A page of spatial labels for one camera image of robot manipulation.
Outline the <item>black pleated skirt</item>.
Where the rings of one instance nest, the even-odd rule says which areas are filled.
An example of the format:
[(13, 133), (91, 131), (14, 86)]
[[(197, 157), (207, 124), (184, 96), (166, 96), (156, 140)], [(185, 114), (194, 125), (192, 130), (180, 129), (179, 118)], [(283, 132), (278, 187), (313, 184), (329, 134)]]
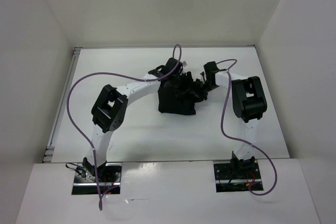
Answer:
[(159, 107), (161, 113), (178, 115), (195, 115), (195, 104), (207, 98), (197, 98), (193, 92), (193, 83), (188, 88), (174, 88), (171, 79), (167, 78), (161, 82), (158, 90)]

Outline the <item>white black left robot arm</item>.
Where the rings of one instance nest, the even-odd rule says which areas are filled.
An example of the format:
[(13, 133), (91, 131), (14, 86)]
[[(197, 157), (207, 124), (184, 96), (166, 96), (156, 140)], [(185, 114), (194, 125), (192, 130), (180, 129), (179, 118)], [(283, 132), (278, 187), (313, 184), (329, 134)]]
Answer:
[(126, 110), (135, 101), (153, 93), (159, 97), (161, 113), (194, 115), (194, 80), (191, 72), (153, 69), (143, 78), (119, 87), (106, 85), (96, 99), (91, 114), (94, 130), (93, 150), (83, 158), (86, 176), (93, 182), (103, 179), (107, 163), (107, 149), (114, 131), (123, 123)]

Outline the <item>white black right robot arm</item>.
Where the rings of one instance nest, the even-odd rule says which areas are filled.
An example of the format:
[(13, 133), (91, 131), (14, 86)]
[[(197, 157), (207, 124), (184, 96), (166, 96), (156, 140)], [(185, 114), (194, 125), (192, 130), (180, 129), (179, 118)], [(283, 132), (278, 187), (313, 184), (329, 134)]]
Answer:
[[(267, 110), (267, 102), (261, 80), (258, 76), (246, 77), (228, 70), (216, 70), (207, 80), (195, 81), (196, 93), (201, 99), (217, 87), (227, 89), (221, 118), (221, 132), (233, 141), (238, 142), (232, 151), (230, 172), (235, 178), (243, 178), (254, 166), (254, 147), (259, 120)], [(232, 99), (233, 112), (240, 119), (240, 137), (232, 137), (224, 131), (224, 116), (228, 99)]]

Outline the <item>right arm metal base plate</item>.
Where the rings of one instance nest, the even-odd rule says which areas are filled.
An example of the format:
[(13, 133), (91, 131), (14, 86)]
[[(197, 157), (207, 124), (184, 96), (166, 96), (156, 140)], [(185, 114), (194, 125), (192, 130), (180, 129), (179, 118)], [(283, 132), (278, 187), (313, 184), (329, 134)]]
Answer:
[(249, 186), (252, 191), (264, 189), (257, 162), (254, 162), (252, 168), (237, 171), (233, 171), (230, 162), (214, 163), (213, 168), (217, 193), (248, 191)]

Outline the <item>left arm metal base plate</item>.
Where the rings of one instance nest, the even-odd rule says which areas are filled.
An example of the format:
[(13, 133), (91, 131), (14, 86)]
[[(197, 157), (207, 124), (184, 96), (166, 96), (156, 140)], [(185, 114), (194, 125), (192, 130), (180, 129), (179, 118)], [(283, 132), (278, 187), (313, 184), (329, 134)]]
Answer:
[[(72, 195), (97, 195), (97, 184), (85, 168), (76, 163), (66, 163), (66, 167), (75, 172), (72, 186)], [(108, 163), (98, 178), (101, 193), (118, 195), (121, 189), (121, 164)]]

